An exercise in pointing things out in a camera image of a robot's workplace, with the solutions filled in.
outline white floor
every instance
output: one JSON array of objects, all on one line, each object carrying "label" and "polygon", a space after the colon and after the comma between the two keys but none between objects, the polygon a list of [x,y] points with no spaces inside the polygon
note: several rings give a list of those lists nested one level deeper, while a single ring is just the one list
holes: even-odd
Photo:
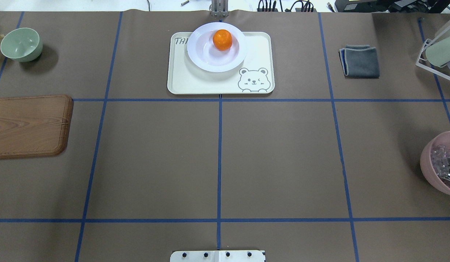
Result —
[{"label": "white floor", "polygon": [[[184,1],[150,0],[150,7],[152,11],[209,10],[211,3],[210,0],[190,0],[182,7],[180,4]],[[294,1],[282,0],[283,9],[290,8]],[[311,2],[318,12],[330,12],[327,2],[335,6],[335,0],[311,0]],[[258,0],[229,0],[229,10],[256,11],[257,7]],[[1,11],[125,11],[129,9],[147,11],[147,0],[0,0]]]}]

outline pink bowl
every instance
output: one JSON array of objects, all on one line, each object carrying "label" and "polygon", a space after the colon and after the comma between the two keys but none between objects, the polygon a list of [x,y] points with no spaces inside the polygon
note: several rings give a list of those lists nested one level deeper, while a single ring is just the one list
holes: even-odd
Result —
[{"label": "pink bowl", "polygon": [[437,173],[435,173],[432,162],[430,160],[430,151],[433,147],[438,146],[439,144],[443,144],[447,148],[450,148],[450,131],[443,132],[440,135],[436,136],[424,148],[423,152],[421,153],[421,170],[423,171],[424,177],[433,187],[439,189],[445,194],[450,195],[450,188],[446,184],[444,184],[437,176]]}]

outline blue grid line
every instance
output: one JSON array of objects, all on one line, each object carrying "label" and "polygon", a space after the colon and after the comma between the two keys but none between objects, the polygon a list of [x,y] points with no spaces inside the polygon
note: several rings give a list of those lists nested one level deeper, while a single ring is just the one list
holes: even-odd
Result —
[{"label": "blue grid line", "polygon": [[[18,20],[18,24],[16,25],[16,29],[20,28],[21,22],[24,17],[24,11],[21,12],[20,19]],[[2,78],[3,70],[5,69],[5,65],[7,64],[8,58],[5,58],[2,63],[2,67],[0,67],[0,79]]]},{"label": "blue grid line", "polygon": [[[0,218],[0,223],[81,223],[83,219]],[[358,217],[358,218],[122,218],[85,219],[85,223],[307,223],[307,222],[415,222],[450,221],[445,217]]]},{"label": "blue grid line", "polygon": [[330,91],[330,99],[332,100],[332,113],[333,113],[333,121],[335,123],[335,132],[337,135],[338,153],[340,154],[340,162],[342,164],[343,183],[345,184],[345,195],[346,195],[346,202],[347,202],[347,206],[348,206],[348,215],[350,216],[350,226],[351,226],[351,237],[353,239],[353,249],[355,252],[356,262],[359,262],[358,243],[356,241],[355,223],[353,222],[353,212],[351,210],[351,201],[350,201],[350,190],[348,189],[348,180],[346,177],[345,160],[343,159],[342,141],[340,139],[340,130],[338,128],[338,119],[337,119],[337,113],[336,113],[336,109],[335,109],[335,100],[333,98],[332,80],[330,78],[330,70],[328,67],[327,49],[325,48],[325,38],[324,38],[324,30],[323,30],[323,25],[322,25],[322,17],[320,15],[320,13],[317,13],[317,15],[319,16],[320,38],[322,40],[322,48],[323,48],[323,52],[324,52],[325,71],[327,73],[328,89]]},{"label": "blue grid line", "polygon": [[384,98],[306,98],[306,99],[286,99],[286,98],[73,98],[75,102],[443,102],[442,99],[384,99]]},{"label": "blue grid line", "polygon": [[218,96],[218,156],[217,156],[217,250],[221,247],[222,218],[222,95]]},{"label": "blue grid line", "polygon": [[110,63],[110,70],[108,72],[107,87],[105,89],[105,99],[104,99],[104,104],[102,106],[102,113],[100,114],[99,130],[97,131],[97,139],[95,142],[94,156],[92,158],[91,174],[90,174],[89,182],[87,185],[86,200],[84,202],[84,211],[83,211],[83,215],[82,215],[80,234],[78,237],[78,245],[76,247],[75,262],[79,261],[79,255],[80,255],[80,251],[81,251],[82,237],[84,234],[84,226],[85,226],[85,221],[86,221],[86,216],[87,216],[87,207],[89,206],[89,199],[90,199],[91,189],[92,189],[92,181],[94,179],[95,163],[97,162],[97,153],[99,151],[100,135],[102,134],[102,126],[104,123],[105,109],[107,107],[108,93],[110,91],[110,82],[112,80],[112,71],[113,71],[113,65],[115,63],[115,55],[117,54],[118,37],[120,35],[120,27],[122,25],[122,18],[123,18],[123,12],[120,12],[120,17],[118,18],[117,34],[115,35],[115,43],[113,46],[112,61]]},{"label": "blue grid line", "polygon": [[[423,31],[423,26],[421,24],[421,20],[422,20],[422,18],[418,19],[418,26],[419,26],[419,32],[421,33],[421,38],[424,43],[424,41],[426,41],[426,40],[424,37],[424,31]],[[438,88],[438,92],[440,93],[440,97],[442,98],[443,108],[445,108],[445,113],[447,114],[448,122],[450,123],[450,112],[448,111],[447,102],[445,101],[445,96],[443,95],[442,87],[440,86],[440,82],[438,81],[438,77],[436,74],[434,74],[434,79],[435,79],[435,83],[437,84],[437,88]]]}]

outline bear ear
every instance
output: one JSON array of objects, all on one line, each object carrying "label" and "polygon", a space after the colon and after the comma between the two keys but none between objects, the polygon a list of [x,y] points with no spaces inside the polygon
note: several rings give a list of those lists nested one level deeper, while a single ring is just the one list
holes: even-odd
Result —
[{"label": "bear ear", "polygon": [[265,69],[265,68],[259,68],[259,70],[258,70],[259,72],[261,72],[261,73],[263,73],[263,74],[265,74],[265,75],[267,75],[267,69]]},{"label": "bear ear", "polygon": [[243,76],[243,74],[247,73],[248,71],[249,71],[248,68],[242,68],[242,69],[240,69],[240,75]]}]

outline rectangular tray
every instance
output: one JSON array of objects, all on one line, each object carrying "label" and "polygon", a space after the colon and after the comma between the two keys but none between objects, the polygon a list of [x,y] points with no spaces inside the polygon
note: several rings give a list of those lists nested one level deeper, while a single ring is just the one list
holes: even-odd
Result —
[{"label": "rectangular tray", "polygon": [[[275,88],[272,45],[264,32],[243,32],[248,44],[245,60],[236,68],[214,73],[200,69],[188,56],[186,45],[191,32],[178,32],[170,40],[168,90],[176,95],[192,94],[268,94]],[[255,90],[244,80],[265,79],[267,90]]]},{"label": "rectangular tray", "polygon": [[60,154],[72,108],[65,95],[0,98],[0,159]]}]

